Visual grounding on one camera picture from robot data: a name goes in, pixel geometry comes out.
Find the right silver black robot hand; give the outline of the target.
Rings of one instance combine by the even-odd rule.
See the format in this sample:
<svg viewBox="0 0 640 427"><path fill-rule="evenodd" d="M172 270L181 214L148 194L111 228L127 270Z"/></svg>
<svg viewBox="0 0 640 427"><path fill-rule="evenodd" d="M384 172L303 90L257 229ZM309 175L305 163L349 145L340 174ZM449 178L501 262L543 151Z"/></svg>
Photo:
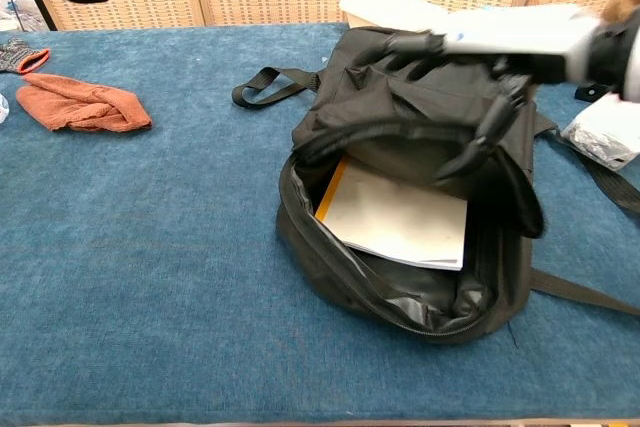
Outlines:
<svg viewBox="0 0 640 427"><path fill-rule="evenodd" d="M391 70L407 65L417 80L445 63L485 66L500 94L462 153L436 173L439 180L482 165L514 123L531 85L597 83L621 100L639 100L639 13L609 22L571 5L539 5L463 11L445 29L395 32L374 43L355 65L388 59Z"/></svg>

